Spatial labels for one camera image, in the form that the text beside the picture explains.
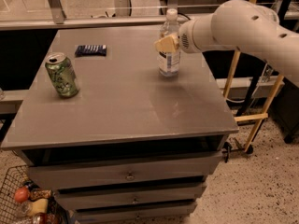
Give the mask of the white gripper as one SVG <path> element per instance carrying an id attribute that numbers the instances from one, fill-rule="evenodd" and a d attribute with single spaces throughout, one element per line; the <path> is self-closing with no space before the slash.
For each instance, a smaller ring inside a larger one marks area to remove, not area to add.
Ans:
<path id="1" fill-rule="evenodd" d="M 154 43 L 157 51 L 174 53 L 179 47 L 186 53 L 214 50 L 218 43 L 211 30 L 212 15 L 204 15 L 183 23 L 178 35 L 167 35 Z"/>

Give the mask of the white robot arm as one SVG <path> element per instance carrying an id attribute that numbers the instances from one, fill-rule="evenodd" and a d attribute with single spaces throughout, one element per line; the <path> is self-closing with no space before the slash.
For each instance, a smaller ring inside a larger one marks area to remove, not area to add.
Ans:
<path id="1" fill-rule="evenodd" d="M 238 50 L 268 63 L 299 86 L 299 34 L 279 25 L 274 10 L 230 0 L 214 13 L 184 22 L 154 43 L 158 51 Z"/>

